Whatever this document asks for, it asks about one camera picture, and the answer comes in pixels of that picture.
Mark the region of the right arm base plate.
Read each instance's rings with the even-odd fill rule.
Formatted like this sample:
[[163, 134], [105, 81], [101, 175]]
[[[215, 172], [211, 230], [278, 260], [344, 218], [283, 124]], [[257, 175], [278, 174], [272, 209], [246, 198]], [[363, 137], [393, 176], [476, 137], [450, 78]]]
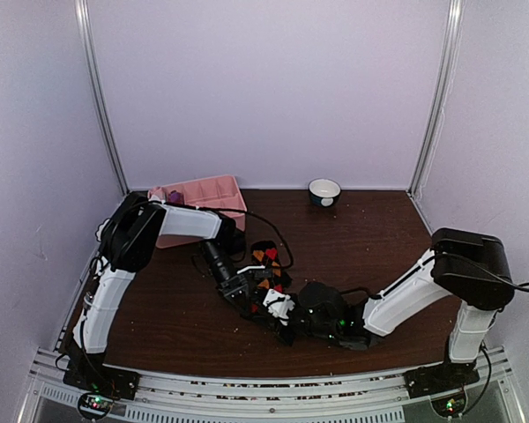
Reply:
[[418, 367], [403, 374], [410, 398], [431, 396], [460, 389], [480, 380], [474, 363], [440, 363]]

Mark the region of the black red yellow argyle sock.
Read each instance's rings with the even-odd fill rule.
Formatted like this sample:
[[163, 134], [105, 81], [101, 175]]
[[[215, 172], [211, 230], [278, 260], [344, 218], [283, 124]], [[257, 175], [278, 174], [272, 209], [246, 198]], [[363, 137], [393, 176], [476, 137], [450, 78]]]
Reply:
[[279, 251], [273, 241], [257, 241], [250, 247], [249, 276], [255, 281], [250, 288], [250, 316], [271, 318], [274, 323], [288, 326], [295, 303], [287, 289], [292, 279], [281, 269]]

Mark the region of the maroon purple striped sock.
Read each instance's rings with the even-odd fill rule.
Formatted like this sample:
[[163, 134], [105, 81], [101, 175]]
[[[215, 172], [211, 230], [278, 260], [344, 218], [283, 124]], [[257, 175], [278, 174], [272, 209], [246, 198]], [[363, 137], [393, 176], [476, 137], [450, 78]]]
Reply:
[[167, 194], [167, 201], [171, 204], [184, 204], [183, 193], [178, 190], [171, 190]]

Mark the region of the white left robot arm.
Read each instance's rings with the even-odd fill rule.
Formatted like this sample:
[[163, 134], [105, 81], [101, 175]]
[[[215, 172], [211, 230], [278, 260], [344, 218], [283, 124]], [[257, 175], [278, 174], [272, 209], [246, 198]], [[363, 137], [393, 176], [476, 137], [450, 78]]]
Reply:
[[85, 296], [67, 345], [74, 375], [90, 391], [103, 390], [109, 382], [102, 355], [112, 323], [130, 283], [150, 263], [157, 240], [188, 237], [230, 249], [241, 232], [231, 213], [254, 215], [233, 207], [170, 203], [134, 191], [98, 226], [99, 250], [93, 260], [97, 287]]

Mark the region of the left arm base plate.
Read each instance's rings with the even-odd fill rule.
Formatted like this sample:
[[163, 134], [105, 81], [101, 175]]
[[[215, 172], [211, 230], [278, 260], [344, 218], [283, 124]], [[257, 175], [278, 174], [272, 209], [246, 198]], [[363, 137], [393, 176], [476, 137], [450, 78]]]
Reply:
[[130, 370], [113, 367], [94, 367], [83, 361], [71, 361], [65, 370], [63, 383], [104, 397], [133, 400], [140, 375]]

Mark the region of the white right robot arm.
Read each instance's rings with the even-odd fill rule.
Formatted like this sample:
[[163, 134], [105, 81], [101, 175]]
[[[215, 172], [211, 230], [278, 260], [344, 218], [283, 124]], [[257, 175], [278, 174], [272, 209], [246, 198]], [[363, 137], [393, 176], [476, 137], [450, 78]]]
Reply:
[[435, 382], [454, 388], [468, 374], [498, 311], [515, 295], [503, 243], [492, 235], [440, 228], [430, 247], [400, 278], [350, 305], [343, 293], [319, 282], [298, 294], [267, 292], [264, 310], [285, 335], [300, 331], [346, 349], [364, 351], [400, 324], [448, 296], [461, 301]]

